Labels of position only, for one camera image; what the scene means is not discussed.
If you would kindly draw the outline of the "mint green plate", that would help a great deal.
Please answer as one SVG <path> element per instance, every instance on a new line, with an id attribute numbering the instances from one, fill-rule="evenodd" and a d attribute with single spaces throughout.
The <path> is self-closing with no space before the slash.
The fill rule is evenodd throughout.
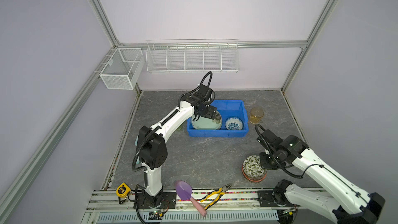
<path id="1" fill-rule="evenodd" d="M 215 119 L 193 116 L 191 124 L 196 130 L 219 130 L 222 126 L 222 117 L 218 111 L 216 111 Z"/>

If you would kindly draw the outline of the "olive leaf pattern bowl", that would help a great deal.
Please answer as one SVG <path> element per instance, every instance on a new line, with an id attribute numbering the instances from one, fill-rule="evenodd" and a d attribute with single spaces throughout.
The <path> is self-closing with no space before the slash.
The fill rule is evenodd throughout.
<path id="1" fill-rule="evenodd" d="M 256 155 L 248 156 L 243 161 L 243 171 L 251 178 L 260 178 L 267 173 L 267 170 L 261 166 L 260 157 Z"/>

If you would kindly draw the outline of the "blue floral ceramic bowl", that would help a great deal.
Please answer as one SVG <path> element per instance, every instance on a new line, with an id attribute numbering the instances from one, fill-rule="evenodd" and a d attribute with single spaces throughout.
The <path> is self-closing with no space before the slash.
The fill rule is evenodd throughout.
<path id="1" fill-rule="evenodd" d="M 233 116 L 226 120 L 225 127 L 227 130 L 240 131 L 244 128 L 244 123 L 240 118 Z"/>

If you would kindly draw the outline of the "red rimmed bowl underneath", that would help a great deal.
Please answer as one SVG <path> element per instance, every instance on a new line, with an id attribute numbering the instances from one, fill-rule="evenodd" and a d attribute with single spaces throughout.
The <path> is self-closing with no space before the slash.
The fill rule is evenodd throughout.
<path id="1" fill-rule="evenodd" d="M 257 177 L 252 177 L 252 176 L 249 176 L 248 174 L 246 174 L 244 171 L 242 171 L 242 174 L 243 174 L 244 179 L 251 183 L 259 183 L 259 182 L 263 181 L 267 176 L 267 174 L 265 173 L 265 174 L 261 174 L 260 176 L 257 176 Z"/>

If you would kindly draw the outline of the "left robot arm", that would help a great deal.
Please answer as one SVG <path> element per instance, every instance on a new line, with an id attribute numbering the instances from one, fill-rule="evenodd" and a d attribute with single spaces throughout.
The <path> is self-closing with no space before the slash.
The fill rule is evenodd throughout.
<path id="1" fill-rule="evenodd" d="M 144 185 L 137 188 L 142 190 L 144 200 L 151 207 L 158 207 L 163 200 L 161 169 L 168 156 L 168 139 L 191 117 L 216 119 L 217 108 L 211 105 L 215 99 L 215 92 L 210 88 L 212 76 L 211 71 L 207 72 L 196 88 L 179 97 L 170 113 L 150 127 L 141 127 L 138 132 L 132 171 L 143 171 Z"/>

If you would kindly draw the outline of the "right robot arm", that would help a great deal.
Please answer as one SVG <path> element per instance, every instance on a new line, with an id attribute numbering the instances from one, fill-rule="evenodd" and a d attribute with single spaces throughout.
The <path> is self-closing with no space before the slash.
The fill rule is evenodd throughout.
<path id="1" fill-rule="evenodd" d="M 257 141 L 266 150 L 260 154 L 264 169 L 281 169 L 296 179 L 308 175 L 331 195 L 329 198 L 321 196 L 283 179 L 266 198 L 268 202 L 278 206 L 298 205 L 336 224 L 375 224 L 379 221 L 386 202 L 380 194 L 368 193 L 351 183 L 299 137 L 290 135 L 282 139 L 260 124 L 255 125 L 255 131 Z"/>

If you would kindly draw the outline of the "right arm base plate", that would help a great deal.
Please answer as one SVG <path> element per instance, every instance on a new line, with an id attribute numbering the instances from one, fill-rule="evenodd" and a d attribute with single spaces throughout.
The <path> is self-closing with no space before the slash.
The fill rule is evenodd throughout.
<path id="1" fill-rule="evenodd" d="M 284 194 L 273 190 L 259 190 L 258 202 L 261 207 L 291 207 L 293 204 L 288 202 Z"/>

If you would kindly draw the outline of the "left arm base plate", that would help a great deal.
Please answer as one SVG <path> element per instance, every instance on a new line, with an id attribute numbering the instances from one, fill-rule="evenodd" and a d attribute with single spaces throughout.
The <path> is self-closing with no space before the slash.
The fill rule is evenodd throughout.
<path id="1" fill-rule="evenodd" d="M 136 197 L 138 209 L 169 208 L 174 209 L 177 202 L 176 192 L 160 192 L 156 196 L 150 196 L 145 191 L 139 192 Z"/>

